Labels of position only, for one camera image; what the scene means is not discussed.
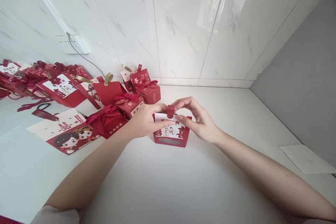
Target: gold ribbon handle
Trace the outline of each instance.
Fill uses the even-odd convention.
[[[105,86],[108,86],[109,85],[109,82],[113,79],[113,74],[111,74],[110,72],[107,73],[107,75],[105,76],[105,82],[104,82],[104,85]]]
[[[125,70],[127,70],[128,72],[132,72],[132,70],[130,68],[128,68],[127,66],[125,66],[124,64],[122,64],[121,67],[124,68]]]
[[[79,76],[79,75],[76,75],[75,78],[76,78],[77,80],[80,80],[80,81],[83,81],[83,82],[87,82],[87,83],[90,83],[90,84],[93,83],[93,81],[91,81],[91,80],[89,80],[89,79],[86,79],[86,78],[84,78],[84,77],[82,77],[82,76]]]

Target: hand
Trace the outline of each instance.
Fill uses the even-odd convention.
[[[134,139],[147,136],[159,129],[175,124],[174,121],[169,120],[154,122],[153,114],[156,112],[166,113],[167,105],[163,103],[153,105],[142,104],[131,120],[120,130],[123,130],[124,134]]]
[[[175,106],[176,111],[181,108],[186,108],[192,112],[193,116],[196,118],[196,122],[190,120],[184,115],[178,115],[176,118],[191,129],[202,140],[215,144],[226,135],[213,122],[205,108],[203,108],[194,98],[186,97],[178,99],[172,103],[172,105]]]

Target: electrical outlet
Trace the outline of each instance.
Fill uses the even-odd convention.
[[[70,35],[71,43],[80,54],[88,54],[90,51],[84,40],[79,35]],[[55,36],[56,43],[62,48],[65,54],[77,54],[69,43],[68,36]]]

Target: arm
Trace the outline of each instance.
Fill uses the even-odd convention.
[[[152,114],[166,111],[164,104],[141,105],[134,117],[85,158],[56,188],[45,205],[83,210],[93,199],[113,165],[134,138],[144,137],[173,121],[154,122]]]
[[[179,115],[179,120],[204,141],[216,145],[269,198],[285,212],[305,218],[336,221],[336,208],[296,174],[220,130],[209,114],[192,97],[173,103],[189,109],[196,122]]]

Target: power cord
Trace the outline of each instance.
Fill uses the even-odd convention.
[[[69,33],[67,33],[67,35],[68,35],[68,39],[69,39],[69,43],[70,43],[70,45],[71,45],[71,47],[78,53],[78,55],[79,56],[81,56],[83,59],[85,59],[86,61],[89,61],[88,59],[86,59],[86,58],[84,58],[77,50],[76,50],[76,48],[72,45],[72,43],[71,43],[71,38],[70,38],[70,34]],[[91,61],[89,61],[92,65],[94,65],[96,68],[98,68],[98,70],[101,72],[101,74],[104,76],[104,78],[105,78],[105,75],[103,74],[103,72],[100,70],[100,68],[99,67],[97,67],[94,63],[92,63]]]

